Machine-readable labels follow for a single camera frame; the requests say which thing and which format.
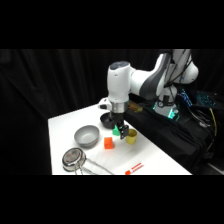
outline black background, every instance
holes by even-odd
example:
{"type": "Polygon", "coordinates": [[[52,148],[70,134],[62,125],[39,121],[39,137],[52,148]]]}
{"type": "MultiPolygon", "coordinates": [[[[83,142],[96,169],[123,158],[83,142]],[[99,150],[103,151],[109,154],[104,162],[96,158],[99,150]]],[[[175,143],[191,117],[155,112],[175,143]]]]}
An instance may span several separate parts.
{"type": "MultiPolygon", "coordinates": [[[[111,63],[129,61],[136,69],[150,71],[158,52],[1,49],[1,174],[51,174],[47,120],[96,104],[107,96],[111,63]]],[[[193,49],[192,54],[200,70],[198,89],[224,95],[224,49],[193,49]]]]}

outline green light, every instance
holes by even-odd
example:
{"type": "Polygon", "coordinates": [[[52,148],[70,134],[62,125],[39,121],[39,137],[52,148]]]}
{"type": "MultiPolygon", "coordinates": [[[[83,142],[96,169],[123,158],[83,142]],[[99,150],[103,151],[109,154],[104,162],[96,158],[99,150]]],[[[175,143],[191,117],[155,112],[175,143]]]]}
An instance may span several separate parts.
{"type": "Polygon", "coordinates": [[[155,110],[155,109],[156,109],[156,105],[157,105],[157,103],[155,103],[155,106],[153,107],[153,110],[155,110]]]}
{"type": "Polygon", "coordinates": [[[175,113],[173,112],[173,108],[170,110],[168,118],[173,119],[175,117],[175,113]]]}

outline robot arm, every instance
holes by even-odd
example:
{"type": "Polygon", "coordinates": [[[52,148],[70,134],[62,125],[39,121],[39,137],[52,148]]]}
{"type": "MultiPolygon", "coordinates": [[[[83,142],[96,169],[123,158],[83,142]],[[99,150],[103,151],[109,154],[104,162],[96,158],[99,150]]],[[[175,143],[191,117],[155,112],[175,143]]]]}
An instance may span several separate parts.
{"type": "Polygon", "coordinates": [[[124,115],[128,109],[129,93],[146,100],[158,99],[156,112],[167,116],[174,105],[177,91],[173,82],[183,84],[193,82],[198,76],[198,69],[193,63],[181,75],[188,61],[191,60],[190,49],[165,49],[158,57],[153,71],[136,70],[128,62],[116,62],[108,70],[109,96],[99,103],[100,109],[110,111],[110,118],[117,125],[121,139],[128,135],[128,126],[124,125],[124,115]]]}

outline orange block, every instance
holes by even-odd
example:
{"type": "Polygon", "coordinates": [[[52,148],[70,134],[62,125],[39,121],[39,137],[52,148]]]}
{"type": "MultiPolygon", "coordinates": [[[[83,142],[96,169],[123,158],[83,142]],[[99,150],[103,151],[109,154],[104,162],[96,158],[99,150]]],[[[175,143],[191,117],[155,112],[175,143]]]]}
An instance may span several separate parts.
{"type": "Polygon", "coordinates": [[[104,148],[105,149],[113,149],[113,138],[104,138],[104,148]]]}

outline table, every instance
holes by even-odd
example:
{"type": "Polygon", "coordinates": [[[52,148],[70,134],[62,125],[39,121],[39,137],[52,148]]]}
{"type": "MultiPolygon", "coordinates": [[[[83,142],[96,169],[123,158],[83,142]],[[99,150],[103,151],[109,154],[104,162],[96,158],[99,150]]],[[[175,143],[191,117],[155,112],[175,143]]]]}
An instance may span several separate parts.
{"type": "MultiPolygon", "coordinates": [[[[120,140],[120,137],[113,136],[112,130],[104,128],[100,121],[101,115],[106,112],[94,105],[49,119],[53,175],[74,175],[73,172],[68,173],[63,169],[62,157],[69,149],[80,148],[74,140],[74,134],[79,128],[86,125],[97,126],[100,130],[100,138],[97,145],[90,150],[83,149],[87,158],[107,168],[115,175],[125,175],[126,171],[139,163],[144,163],[145,166],[132,175],[191,175],[141,133],[138,132],[134,145],[128,145],[125,140],[120,140]],[[115,146],[113,150],[104,149],[105,137],[113,137],[115,146]]],[[[85,167],[98,174],[107,175],[105,171],[88,162],[86,162],[85,167]]]]}

